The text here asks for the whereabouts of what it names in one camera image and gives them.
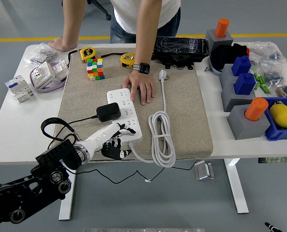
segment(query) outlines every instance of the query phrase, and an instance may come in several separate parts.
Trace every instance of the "blue cube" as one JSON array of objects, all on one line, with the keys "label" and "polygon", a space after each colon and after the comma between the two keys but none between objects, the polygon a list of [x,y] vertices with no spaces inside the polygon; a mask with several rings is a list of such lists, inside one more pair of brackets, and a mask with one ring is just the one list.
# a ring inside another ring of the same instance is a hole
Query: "blue cube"
[{"label": "blue cube", "polygon": [[237,95],[250,95],[256,81],[251,73],[241,73],[234,85]]},{"label": "blue cube", "polygon": [[251,62],[248,56],[237,57],[231,68],[234,76],[239,76],[241,73],[248,73],[251,68]]}]

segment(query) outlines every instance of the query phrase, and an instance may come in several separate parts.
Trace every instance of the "blue tray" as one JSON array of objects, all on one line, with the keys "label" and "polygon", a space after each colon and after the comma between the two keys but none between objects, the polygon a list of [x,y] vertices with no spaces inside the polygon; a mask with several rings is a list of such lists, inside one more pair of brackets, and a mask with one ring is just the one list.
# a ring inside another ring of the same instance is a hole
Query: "blue tray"
[{"label": "blue tray", "polygon": [[275,100],[280,100],[283,104],[287,105],[287,97],[285,98],[265,98],[269,104],[268,109],[266,109],[265,111],[265,115],[267,117],[267,119],[270,122],[270,126],[268,127],[268,129],[265,131],[265,135],[267,140],[269,141],[277,141],[279,139],[287,139],[287,130],[279,130],[273,119],[272,116],[269,112],[270,107],[272,107],[273,103]]}]

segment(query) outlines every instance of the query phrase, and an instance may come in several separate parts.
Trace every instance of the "yellow tape measure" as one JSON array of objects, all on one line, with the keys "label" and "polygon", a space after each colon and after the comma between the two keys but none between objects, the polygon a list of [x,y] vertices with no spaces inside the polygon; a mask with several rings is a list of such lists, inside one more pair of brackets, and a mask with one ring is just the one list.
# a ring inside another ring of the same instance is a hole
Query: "yellow tape measure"
[{"label": "yellow tape measure", "polygon": [[80,50],[80,54],[82,57],[82,63],[87,63],[88,59],[96,58],[96,50],[93,47],[85,47]]},{"label": "yellow tape measure", "polygon": [[133,68],[135,62],[135,55],[133,53],[125,53],[121,56],[121,64],[126,68]]}]

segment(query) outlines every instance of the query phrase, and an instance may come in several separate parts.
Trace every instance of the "white t-shirt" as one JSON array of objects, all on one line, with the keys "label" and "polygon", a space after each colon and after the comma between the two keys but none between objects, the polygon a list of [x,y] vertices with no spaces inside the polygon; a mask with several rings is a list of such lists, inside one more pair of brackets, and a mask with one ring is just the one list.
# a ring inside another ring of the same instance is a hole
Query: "white t-shirt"
[{"label": "white t-shirt", "polygon": [[[141,0],[111,0],[117,23],[124,31],[136,34],[137,16]],[[181,0],[163,0],[158,28],[169,22],[178,12]]]}]

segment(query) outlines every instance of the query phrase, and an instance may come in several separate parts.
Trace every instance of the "yellow ball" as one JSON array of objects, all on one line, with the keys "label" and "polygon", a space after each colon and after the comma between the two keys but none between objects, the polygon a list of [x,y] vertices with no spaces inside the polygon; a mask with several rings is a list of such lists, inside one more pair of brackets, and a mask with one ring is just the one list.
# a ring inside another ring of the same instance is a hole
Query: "yellow ball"
[{"label": "yellow ball", "polygon": [[270,108],[270,114],[276,125],[287,128],[287,106],[276,104]]}]

